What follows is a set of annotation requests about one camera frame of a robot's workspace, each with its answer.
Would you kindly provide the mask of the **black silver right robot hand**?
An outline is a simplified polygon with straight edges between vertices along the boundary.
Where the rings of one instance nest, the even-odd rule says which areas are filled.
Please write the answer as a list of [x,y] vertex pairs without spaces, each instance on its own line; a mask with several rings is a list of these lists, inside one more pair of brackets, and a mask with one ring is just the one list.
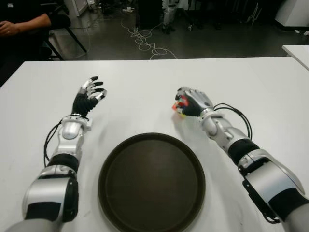
[[208,96],[197,89],[181,87],[175,96],[176,112],[186,116],[203,116],[209,111],[213,111],[213,104]]

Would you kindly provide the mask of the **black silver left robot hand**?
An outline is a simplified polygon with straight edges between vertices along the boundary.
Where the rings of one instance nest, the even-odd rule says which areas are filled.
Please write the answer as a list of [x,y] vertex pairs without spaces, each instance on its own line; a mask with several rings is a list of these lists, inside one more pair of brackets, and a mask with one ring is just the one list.
[[72,114],[86,117],[95,106],[106,97],[107,90],[102,88],[102,81],[98,76],[93,76],[79,88],[72,105]]

